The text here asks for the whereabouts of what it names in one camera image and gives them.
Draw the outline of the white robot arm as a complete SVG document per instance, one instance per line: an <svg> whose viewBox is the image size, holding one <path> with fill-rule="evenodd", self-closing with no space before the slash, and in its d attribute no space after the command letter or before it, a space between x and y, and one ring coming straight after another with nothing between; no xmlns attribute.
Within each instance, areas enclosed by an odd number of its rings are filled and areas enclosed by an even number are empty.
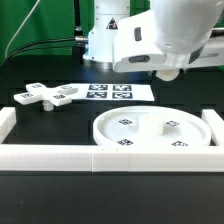
<svg viewBox="0 0 224 224"><path fill-rule="evenodd" d="M224 65L224 37L211 36L224 0L149 0L132 16L131 0L94 0L83 58L116 72Z"/></svg>

